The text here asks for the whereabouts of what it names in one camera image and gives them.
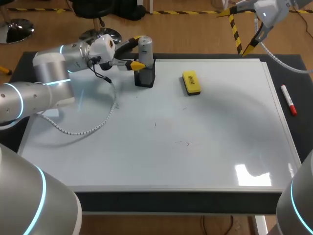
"black holder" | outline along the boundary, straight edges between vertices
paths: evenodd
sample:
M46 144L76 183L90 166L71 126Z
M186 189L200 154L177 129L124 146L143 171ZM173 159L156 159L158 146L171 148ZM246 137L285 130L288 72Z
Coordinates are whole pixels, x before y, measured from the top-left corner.
M139 71L134 71L135 86L138 87L153 87L156 78L156 60L153 62L153 67L144 68Z

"yellow eraser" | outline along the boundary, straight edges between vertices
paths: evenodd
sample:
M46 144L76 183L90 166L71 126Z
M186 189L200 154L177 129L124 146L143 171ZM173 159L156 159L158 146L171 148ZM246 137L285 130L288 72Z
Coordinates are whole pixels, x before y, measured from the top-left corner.
M182 78L188 95L200 94L201 87L195 71L182 72Z

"red marker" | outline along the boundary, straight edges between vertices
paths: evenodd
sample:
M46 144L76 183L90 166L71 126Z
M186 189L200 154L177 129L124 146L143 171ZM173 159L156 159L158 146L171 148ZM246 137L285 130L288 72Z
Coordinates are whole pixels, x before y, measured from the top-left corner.
M281 89L282 89L282 91L283 91L283 93L284 93L285 99L286 99L286 101L287 101L287 103L288 103L288 105L289 105L289 108L290 108L290 111L291 111L292 115L293 115L293 116L297 116L297 111L296 111L296 109L295 109L295 107L294 107L294 105L293 105L293 102L292 102L292 100L291 100L291 98L290 98L290 95L289 95L289 93L288 93L288 91L287 91L286 86L285 86L285 85L282 85L282 86L281 86Z

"black mat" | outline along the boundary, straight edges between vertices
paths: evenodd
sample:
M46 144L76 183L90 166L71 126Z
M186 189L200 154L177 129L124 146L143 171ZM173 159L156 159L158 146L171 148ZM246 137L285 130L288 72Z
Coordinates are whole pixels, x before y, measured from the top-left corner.
M36 82L32 59L35 52L25 52L21 57L10 82ZM125 58L136 58L130 53ZM277 55L284 63L306 70L300 55ZM155 54L158 59L225 59L241 58L235 54ZM267 62L279 101L283 108L293 141L301 162L313 149L313 83L309 75L291 72L267 55L248 55ZM290 113L280 90L285 84L297 109L298 116ZM9 130L0 132L0 142L17 152L28 118ZM84 211L107 212L207 212L207 213L253 213L275 214L279 193L227 193L227 192L90 192L77 193Z

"wooden floor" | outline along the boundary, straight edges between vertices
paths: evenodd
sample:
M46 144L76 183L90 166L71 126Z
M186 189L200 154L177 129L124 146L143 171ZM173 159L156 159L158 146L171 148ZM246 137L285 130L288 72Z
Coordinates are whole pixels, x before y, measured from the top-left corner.
M155 0L154 10L214 10L208 0ZM63 0L17 0L8 7L67 8ZM14 70L24 51L38 51L77 41L79 35L93 28L92 21L80 19L71 12L11 12L12 18L25 18L35 25L35 32L27 40L0 45L0 66ZM303 14L313 35L313 14ZM103 18L107 27L116 29L126 40L135 35L149 35L154 51L164 53L237 53L228 17L216 15L146 15L138 22L117 16ZM235 22L243 44L247 46L254 35L253 14L235 15ZM273 53L300 54L308 69L313 69L313 39L305 32L305 23L298 14L290 13L275 26L265 40ZM264 53L261 47L255 53ZM9 80L0 74L0 83ZM269 219L269 227L275 218ZM230 216L206 216L209 235L223 235ZM82 235L104 234L204 234L200 216L84 216ZM248 217L235 216L230 235L249 235Z

